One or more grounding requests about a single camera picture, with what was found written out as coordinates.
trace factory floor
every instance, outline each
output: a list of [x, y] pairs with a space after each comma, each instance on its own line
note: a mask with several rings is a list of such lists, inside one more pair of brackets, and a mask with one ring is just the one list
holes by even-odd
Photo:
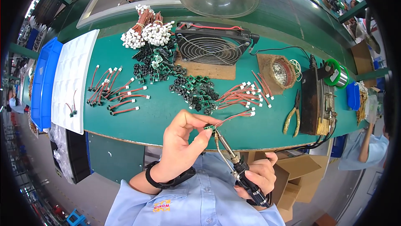
[[[18, 114], [20, 135], [35, 172], [41, 180], [48, 180], [45, 185], [53, 199], [68, 212], [77, 209], [87, 217], [91, 225], [103, 225], [117, 195], [119, 184], [94, 173], [78, 184], [70, 184], [56, 173], [53, 153], [47, 135], [36, 138], [28, 127], [26, 114]], [[160, 154], [160, 148], [148, 149], [153, 154]], [[347, 203], [353, 191], [360, 171], [339, 171], [335, 159], [328, 165], [326, 175], [321, 181], [310, 203], [295, 203], [292, 225], [312, 225], [322, 214], [328, 213], [336, 218]]]

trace light blue uniform shirt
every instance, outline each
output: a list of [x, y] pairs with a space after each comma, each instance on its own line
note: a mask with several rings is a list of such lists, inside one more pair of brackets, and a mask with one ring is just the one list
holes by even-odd
[[338, 164], [339, 170], [366, 169], [378, 164], [384, 158], [388, 147], [388, 139], [383, 135], [371, 135], [368, 159], [366, 163], [358, 161], [365, 133], [362, 129], [348, 134], [345, 149]]
[[285, 225], [275, 205], [257, 211], [237, 195], [235, 179], [218, 153], [200, 155], [193, 167], [193, 177], [157, 195], [122, 180], [105, 225]]
[[27, 106], [21, 100], [19, 100], [20, 104], [18, 106], [15, 106], [15, 98], [11, 98], [8, 100], [8, 103], [10, 104], [10, 107], [13, 111], [18, 112], [18, 113], [24, 113], [24, 109]]

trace metal rack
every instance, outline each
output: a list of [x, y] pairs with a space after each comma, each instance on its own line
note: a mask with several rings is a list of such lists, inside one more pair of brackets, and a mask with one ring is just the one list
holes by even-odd
[[10, 159], [14, 177], [20, 187], [20, 192], [27, 199], [33, 211], [38, 215], [43, 225], [63, 226], [68, 225], [65, 218], [60, 218], [53, 212], [47, 201], [49, 197], [37, 174], [29, 162], [24, 145], [19, 142], [18, 130], [15, 126], [5, 127], [7, 154]]

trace fingernail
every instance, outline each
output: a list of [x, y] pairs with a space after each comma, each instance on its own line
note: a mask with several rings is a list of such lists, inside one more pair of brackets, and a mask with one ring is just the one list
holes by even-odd
[[213, 133], [213, 129], [207, 129], [205, 135], [209, 138]]

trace soldering iron handle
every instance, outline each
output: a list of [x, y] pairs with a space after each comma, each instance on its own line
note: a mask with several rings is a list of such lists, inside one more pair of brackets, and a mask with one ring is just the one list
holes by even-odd
[[246, 176], [245, 176], [245, 170], [249, 170], [248, 164], [244, 162], [240, 162], [239, 164], [234, 165], [234, 168], [236, 171], [238, 171], [240, 179], [238, 181], [239, 185], [242, 186], [248, 194], [252, 197], [252, 199], [255, 201], [255, 203], [259, 206], [263, 207], [269, 207], [269, 204], [267, 202], [266, 196], [263, 194], [262, 190], [259, 188], [258, 185], [254, 184], [251, 182]]

